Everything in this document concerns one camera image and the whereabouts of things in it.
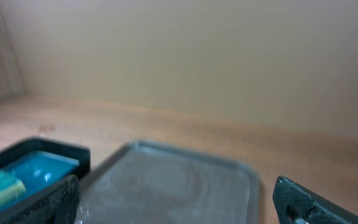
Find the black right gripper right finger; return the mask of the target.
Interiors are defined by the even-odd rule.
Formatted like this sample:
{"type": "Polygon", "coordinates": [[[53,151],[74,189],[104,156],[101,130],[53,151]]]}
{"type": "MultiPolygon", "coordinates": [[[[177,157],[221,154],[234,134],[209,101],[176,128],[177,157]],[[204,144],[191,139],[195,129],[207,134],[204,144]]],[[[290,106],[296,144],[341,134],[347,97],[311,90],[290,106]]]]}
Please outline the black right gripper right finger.
{"type": "Polygon", "coordinates": [[[280,224],[358,224],[358,216],[285,176],[279,176],[273,203],[280,224]]]}

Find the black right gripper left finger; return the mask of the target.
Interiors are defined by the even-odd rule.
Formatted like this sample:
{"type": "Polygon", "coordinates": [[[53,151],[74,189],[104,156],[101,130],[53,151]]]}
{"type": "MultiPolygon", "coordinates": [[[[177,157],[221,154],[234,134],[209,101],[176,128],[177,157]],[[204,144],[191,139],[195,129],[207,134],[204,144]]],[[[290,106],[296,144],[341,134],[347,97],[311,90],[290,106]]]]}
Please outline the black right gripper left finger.
{"type": "Polygon", "coordinates": [[[26,223],[59,224],[74,223],[80,202],[80,182],[69,175],[32,197],[26,223]]]}

